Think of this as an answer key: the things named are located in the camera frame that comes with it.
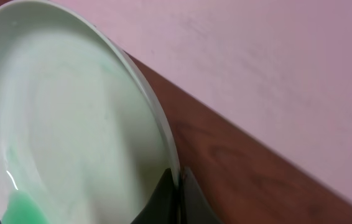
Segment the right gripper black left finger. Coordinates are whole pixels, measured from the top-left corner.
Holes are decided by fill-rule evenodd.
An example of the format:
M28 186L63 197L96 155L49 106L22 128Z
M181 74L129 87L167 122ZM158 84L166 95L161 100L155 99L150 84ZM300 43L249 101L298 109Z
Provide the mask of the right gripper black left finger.
M177 196L172 172L168 168L162 174L146 206L131 224L176 224Z

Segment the pale green plate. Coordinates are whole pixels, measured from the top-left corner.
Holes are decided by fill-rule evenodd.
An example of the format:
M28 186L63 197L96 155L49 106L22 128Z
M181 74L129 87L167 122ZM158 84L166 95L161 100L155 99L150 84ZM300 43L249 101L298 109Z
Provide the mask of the pale green plate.
M18 198L47 223L130 223L180 163L136 64L51 1L0 6L0 219Z

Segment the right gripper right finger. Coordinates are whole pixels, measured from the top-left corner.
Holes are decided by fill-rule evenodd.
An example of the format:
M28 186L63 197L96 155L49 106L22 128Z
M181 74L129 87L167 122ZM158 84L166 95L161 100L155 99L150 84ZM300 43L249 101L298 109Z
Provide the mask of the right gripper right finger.
M192 170L184 167L181 173L182 223L222 224L208 203Z

